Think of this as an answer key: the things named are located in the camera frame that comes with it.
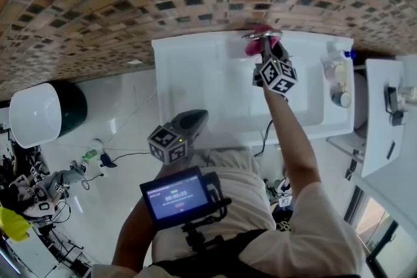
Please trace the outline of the chrome faucet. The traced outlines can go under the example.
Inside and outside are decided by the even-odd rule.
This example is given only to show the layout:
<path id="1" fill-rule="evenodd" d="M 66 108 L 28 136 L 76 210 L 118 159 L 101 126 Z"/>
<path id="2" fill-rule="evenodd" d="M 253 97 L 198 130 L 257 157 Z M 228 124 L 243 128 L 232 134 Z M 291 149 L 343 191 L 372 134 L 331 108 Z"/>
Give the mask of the chrome faucet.
<path id="1" fill-rule="evenodd" d="M 263 31 L 263 32 L 248 33 L 242 36 L 242 38 L 246 40 L 258 40 L 258 39 L 268 38 L 268 37 L 281 38 L 282 35 L 283 35 L 283 32 L 280 30 L 268 30 L 268 31 Z"/>

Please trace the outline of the person's cream t-shirt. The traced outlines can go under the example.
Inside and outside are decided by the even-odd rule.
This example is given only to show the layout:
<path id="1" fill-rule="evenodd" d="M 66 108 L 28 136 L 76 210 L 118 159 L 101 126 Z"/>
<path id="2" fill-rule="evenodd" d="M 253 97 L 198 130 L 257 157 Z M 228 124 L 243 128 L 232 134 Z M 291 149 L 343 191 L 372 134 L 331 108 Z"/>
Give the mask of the person's cream t-shirt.
<path id="1" fill-rule="evenodd" d="M 329 201 L 321 182 L 306 186 L 295 197 L 290 231 L 276 230 L 259 166 L 248 150 L 199 152 L 192 162 L 204 173 L 215 172 L 232 200 L 225 219 L 203 227 L 208 238 L 230 240 L 240 233 L 263 230 L 239 254 L 247 265 L 275 278 L 355 277 L 364 255 L 353 228 Z M 147 251 L 143 269 L 97 264 L 91 278 L 179 278 L 153 266 L 165 260 L 196 255 L 179 227 L 157 232 Z"/>

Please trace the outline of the white sink basin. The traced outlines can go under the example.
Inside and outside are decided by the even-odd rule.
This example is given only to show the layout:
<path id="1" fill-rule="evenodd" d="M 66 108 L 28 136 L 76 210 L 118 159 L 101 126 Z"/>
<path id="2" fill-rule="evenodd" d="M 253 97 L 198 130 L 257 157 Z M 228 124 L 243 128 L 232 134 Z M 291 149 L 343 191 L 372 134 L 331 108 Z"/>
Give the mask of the white sink basin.
<path id="1" fill-rule="evenodd" d="M 263 90 L 252 84 L 259 56 L 245 54 L 241 31 L 200 33 L 152 41 L 161 123 L 191 109 L 206 109 L 208 122 L 195 141 L 196 148 L 273 145 L 278 142 Z M 350 38 L 284 31 L 298 83 L 288 93 L 291 109 L 309 139 L 351 133 L 353 107 L 332 102 L 330 82 L 322 60 L 326 43 L 349 51 Z"/>

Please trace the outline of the yellow cloth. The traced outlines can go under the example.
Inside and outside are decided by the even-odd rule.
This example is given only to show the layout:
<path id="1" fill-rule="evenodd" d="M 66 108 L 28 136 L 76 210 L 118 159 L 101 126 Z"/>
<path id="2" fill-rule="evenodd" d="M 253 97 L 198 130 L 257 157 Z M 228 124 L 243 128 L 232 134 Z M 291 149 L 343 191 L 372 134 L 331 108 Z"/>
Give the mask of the yellow cloth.
<path id="1" fill-rule="evenodd" d="M 30 228 L 31 225 L 21 215 L 0 206 L 0 229 L 12 241 L 22 242 L 27 240 Z"/>

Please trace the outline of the person's left forearm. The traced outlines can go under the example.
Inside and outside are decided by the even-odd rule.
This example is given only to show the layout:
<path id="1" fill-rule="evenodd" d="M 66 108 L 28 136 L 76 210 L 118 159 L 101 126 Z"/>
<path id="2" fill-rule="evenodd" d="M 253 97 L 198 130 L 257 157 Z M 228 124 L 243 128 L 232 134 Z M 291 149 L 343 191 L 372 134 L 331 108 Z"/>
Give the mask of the person's left forearm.
<path id="1" fill-rule="evenodd" d="M 112 264 L 139 273 L 155 235 L 151 215 L 144 198 L 141 198 L 122 226 Z"/>

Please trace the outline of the dark-framed window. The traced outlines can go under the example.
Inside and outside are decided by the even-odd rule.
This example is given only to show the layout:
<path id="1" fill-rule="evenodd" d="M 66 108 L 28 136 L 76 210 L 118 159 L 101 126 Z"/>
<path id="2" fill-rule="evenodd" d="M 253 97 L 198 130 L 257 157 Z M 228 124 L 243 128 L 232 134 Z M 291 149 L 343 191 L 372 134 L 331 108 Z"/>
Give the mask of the dark-framed window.
<path id="1" fill-rule="evenodd" d="M 361 278 L 417 278 L 417 239 L 358 186 L 344 220 L 354 228 L 364 250 Z"/>

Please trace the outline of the black and white adapter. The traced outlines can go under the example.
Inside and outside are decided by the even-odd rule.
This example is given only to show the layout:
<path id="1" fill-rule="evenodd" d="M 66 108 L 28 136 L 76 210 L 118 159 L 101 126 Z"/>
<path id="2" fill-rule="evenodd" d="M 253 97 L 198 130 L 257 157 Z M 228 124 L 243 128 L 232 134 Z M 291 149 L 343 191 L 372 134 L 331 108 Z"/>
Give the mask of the black and white adapter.
<path id="1" fill-rule="evenodd" d="M 407 123 L 408 111 L 393 111 L 390 113 L 390 123 L 394 126 L 402 126 Z"/>

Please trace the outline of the black chest harness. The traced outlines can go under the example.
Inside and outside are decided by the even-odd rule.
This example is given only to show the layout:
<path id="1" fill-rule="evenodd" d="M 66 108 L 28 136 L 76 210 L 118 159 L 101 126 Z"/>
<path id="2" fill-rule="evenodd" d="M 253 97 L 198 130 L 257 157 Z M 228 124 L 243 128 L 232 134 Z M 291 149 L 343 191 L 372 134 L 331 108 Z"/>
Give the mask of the black chest harness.
<path id="1" fill-rule="evenodd" d="M 262 233 L 263 230 L 240 233 L 196 255 L 160 261 L 153 266 L 162 268 L 170 275 L 179 278 L 275 278 L 239 259 L 239 254 Z"/>

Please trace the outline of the black monitor mount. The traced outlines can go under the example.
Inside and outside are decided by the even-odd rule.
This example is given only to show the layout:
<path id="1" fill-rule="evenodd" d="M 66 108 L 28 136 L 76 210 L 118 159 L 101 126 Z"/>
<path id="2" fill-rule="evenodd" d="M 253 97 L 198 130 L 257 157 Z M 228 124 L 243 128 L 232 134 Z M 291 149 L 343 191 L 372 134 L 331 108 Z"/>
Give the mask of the black monitor mount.
<path id="1" fill-rule="evenodd" d="M 202 181 L 203 189 L 208 194 L 208 203 L 193 209 L 181 227 L 182 231 L 187 234 L 187 244 L 196 253 L 207 251 L 224 243 L 225 240 L 221 235 L 206 241 L 203 233 L 197 229 L 220 222 L 226 217 L 227 207 L 232 203 L 230 198 L 224 197 L 220 179 L 215 172 L 204 174 Z"/>

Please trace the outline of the person's legs and shoes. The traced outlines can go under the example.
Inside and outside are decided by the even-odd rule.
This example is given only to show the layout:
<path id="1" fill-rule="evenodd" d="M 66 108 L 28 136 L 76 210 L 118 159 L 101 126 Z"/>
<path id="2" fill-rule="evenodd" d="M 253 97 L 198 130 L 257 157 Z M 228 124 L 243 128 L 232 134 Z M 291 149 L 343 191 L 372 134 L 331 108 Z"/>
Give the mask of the person's legs and shoes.
<path id="1" fill-rule="evenodd" d="M 286 169 L 283 169 L 280 179 L 272 182 L 264 178 L 263 182 L 270 203 L 270 211 L 276 223 L 276 230 L 280 232 L 290 231 L 289 220 L 293 215 L 294 200 Z"/>

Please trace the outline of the white dark-sided tub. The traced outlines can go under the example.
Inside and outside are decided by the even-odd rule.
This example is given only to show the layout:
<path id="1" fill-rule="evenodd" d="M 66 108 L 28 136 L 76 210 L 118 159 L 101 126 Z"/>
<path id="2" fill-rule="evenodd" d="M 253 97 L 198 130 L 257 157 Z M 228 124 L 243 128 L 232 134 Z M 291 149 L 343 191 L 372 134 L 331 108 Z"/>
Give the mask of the white dark-sided tub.
<path id="1" fill-rule="evenodd" d="M 87 112 L 87 100 L 79 87 L 67 81 L 49 81 L 13 95 L 10 129 L 15 142 L 28 149 L 75 130 L 84 123 Z"/>

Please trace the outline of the white pump bottle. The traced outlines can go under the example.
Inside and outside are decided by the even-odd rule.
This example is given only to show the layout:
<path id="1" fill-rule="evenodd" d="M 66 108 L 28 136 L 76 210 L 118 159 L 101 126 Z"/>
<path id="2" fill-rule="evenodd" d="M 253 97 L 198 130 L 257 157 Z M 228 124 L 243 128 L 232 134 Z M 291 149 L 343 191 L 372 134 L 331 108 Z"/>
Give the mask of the white pump bottle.
<path id="1" fill-rule="evenodd" d="M 337 46 L 334 42 L 327 42 L 326 43 L 326 50 L 328 54 L 328 58 L 332 61 L 343 60 L 341 56 L 340 50 L 338 50 Z"/>

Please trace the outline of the pink bottle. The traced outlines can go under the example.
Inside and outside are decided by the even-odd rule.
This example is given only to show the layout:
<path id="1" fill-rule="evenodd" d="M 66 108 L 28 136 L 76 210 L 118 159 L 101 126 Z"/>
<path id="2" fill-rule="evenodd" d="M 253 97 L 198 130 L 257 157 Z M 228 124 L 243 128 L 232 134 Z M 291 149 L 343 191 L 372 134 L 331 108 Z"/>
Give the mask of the pink bottle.
<path id="1" fill-rule="evenodd" d="M 336 70 L 337 70 L 337 67 L 340 65 L 340 63 L 337 61 L 333 61 L 333 60 L 322 60 L 321 62 L 322 62 L 325 78 L 329 82 L 336 82 L 337 81 Z"/>

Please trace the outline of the black charger device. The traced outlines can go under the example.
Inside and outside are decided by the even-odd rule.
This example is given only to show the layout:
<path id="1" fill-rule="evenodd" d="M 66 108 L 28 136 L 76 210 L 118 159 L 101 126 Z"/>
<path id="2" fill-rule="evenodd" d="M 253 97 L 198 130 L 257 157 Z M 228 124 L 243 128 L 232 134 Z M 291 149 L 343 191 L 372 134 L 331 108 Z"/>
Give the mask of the black charger device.
<path id="1" fill-rule="evenodd" d="M 398 100 L 397 100 L 397 89 L 395 87 L 387 86 L 384 91 L 385 108 L 388 113 L 397 113 Z"/>

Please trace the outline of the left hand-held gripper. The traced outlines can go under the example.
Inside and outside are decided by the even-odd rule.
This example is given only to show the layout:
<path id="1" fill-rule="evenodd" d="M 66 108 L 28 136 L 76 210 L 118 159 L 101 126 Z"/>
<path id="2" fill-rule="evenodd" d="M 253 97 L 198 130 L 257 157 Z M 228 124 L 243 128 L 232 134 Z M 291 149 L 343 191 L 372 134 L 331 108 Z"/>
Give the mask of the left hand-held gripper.
<path id="1" fill-rule="evenodd" d="M 171 121 L 176 132 L 170 127 L 158 126 L 147 138 L 151 156 L 164 165 L 171 165 L 184 159 L 188 155 L 188 147 L 193 147 L 194 141 L 206 126 L 208 113 L 206 109 L 179 113 Z"/>

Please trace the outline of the person's right forearm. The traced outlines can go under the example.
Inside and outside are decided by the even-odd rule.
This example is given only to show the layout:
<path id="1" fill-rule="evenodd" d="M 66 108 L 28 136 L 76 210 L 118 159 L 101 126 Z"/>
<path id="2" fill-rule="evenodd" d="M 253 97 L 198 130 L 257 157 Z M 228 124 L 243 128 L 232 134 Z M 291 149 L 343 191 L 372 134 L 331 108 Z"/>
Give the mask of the person's right forearm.
<path id="1" fill-rule="evenodd" d="M 320 182 L 313 147 L 285 98 L 266 87 L 265 100 L 281 147 L 284 167 L 297 197 L 308 185 Z"/>

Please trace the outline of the pink cloth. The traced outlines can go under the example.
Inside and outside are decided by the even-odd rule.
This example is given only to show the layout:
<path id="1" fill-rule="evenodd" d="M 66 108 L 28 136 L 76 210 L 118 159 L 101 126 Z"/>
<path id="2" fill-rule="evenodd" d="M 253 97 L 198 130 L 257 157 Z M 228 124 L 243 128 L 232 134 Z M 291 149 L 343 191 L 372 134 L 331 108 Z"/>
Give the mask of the pink cloth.
<path id="1" fill-rule="evenodd" d="M 255 33 L 263 33 L 266 31 L 271 30 L 272 28 L 268 25 L 259 25 L 254 29 Z M 281 40 L 280 37 L 273 36 L 270 38 L 271 47 L 273 48 L 279 41 Z M 252 40 L 248 42 L 245 53 L 247 56 L 254 56 L 260 54 L 262 51 L 262 43 L 260 40 Z"/>

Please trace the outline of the black chest monitor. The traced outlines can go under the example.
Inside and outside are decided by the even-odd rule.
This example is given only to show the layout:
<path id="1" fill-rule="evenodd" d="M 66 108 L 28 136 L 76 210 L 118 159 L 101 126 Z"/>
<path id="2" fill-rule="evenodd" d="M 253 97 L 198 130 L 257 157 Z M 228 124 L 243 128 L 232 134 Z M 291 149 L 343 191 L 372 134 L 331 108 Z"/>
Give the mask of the black chest monitor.
<path id="1" fill-rule="evenodd" d="M 140 189 L 156 230 L 185 224 L 212 213 L 213 201 L 198 167 L 146 182 Z"/>

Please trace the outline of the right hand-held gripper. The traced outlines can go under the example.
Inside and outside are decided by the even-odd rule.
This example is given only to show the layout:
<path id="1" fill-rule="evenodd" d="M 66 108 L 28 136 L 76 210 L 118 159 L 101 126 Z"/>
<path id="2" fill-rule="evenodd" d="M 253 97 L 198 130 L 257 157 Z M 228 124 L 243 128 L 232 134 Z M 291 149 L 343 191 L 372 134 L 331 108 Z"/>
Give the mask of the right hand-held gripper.
<path id="1" fill-rule="evenodd" d="M 287 94 L 297 83 L 296 70 L 289 64 L 288 51 L 277 41 L 271 47 L 269 38 L 261 39 L 262 64 L 255 64 L 253 85 L 262 87 L 278 94 Z"/>

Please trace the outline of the black power adapter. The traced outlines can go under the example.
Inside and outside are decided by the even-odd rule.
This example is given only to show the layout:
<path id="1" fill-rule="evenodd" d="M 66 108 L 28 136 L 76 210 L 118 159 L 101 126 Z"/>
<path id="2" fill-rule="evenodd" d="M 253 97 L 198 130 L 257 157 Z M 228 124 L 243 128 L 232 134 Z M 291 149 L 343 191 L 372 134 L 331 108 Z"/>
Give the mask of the black power adapter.
<path id="1" fill-rule="evenodd" d="M 104 166 L 104 167 L 107 167 L 107 168 L 110 168 L 110 169 L 117 167 L 117 164 L 115 164 L 111 160 L 110 156 L 105 152 L 100 155 L 100 161 L 101 161 L 101 165 Z"/>

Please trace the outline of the dark cup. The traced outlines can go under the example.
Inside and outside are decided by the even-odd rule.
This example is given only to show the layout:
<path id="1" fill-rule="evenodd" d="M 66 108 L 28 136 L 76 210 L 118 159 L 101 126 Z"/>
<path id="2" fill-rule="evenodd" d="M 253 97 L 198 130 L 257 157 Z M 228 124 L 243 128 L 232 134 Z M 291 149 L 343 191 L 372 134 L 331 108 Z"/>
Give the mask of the dark cup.
<path id="1" fill-rule="evenodd" d="M 332 95 L 332 102 L 339 107 L 348 108 L 352 102 L 351 94 L 347 91 L 335 92 Z"/>

